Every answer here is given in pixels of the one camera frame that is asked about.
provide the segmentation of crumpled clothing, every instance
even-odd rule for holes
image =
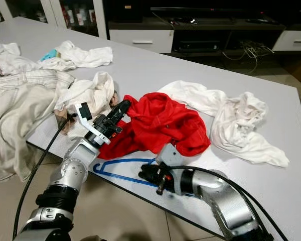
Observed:
[[[238,98],[227,98],[220,90],[207,90],[201,84],[175,81],[158,92],[189,105],[205,114],[215,116],[211,127],[211,141],[218,148],[251,163],[267,162],[287,167],[284,151],[269,144],[255,132],[264,120],[268,108],[250,92]]]
[[[63,42],[56,48],[58,56],[44,61],[34,62],[20,56],[20,49],[16,43],[0,43],[0,74],[7,76],[38,69],[52,69],[65,71],[68,69],[95,68],[109,65],[112,62],[112,48],[96,48],[89,51],[75,47],[71,41]]]
[[[94,118],[99,114],[107,115],[111,111],[111,104],[116,102],[114,82],[107,72],[98,72],[94,79],[75,80],[69,89],[63,91],[55,105],[55,112],[66,109],[69,113],[76,113],[75,104],[86,102],[93,119],[89,124],[93,124]],[[88,130],[80,122],[75,122],[73,126],[66,130],[70,139],[83,137]]]
[[[0,180],[16,173],[24,181],[30,175],[35,160],[26,135],[53,111],[74,80],[55,70],[0,77]]]
[[[124,100],[131,102],[127,112],[131,122],[120,121],[123,131],[100,148],[99,158],[113,159],[137,150],[157,154],[167,143],[176,145],[184,156],[194,156],[209,146],[205,124],[198,113],[166,94],[149,93],[139,101],[126,95]]]

